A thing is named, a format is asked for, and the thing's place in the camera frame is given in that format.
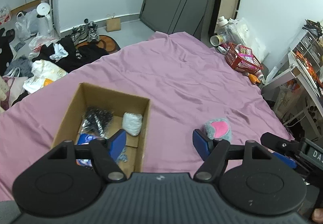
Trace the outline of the person's right hand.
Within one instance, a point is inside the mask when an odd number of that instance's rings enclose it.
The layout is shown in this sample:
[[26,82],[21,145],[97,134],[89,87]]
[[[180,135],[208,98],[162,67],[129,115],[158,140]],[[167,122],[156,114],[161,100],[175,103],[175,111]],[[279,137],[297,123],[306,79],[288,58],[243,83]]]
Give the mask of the person's right hand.
[[323,208],[314,210],[312,214],[312,220],[315,223],[323,223]]

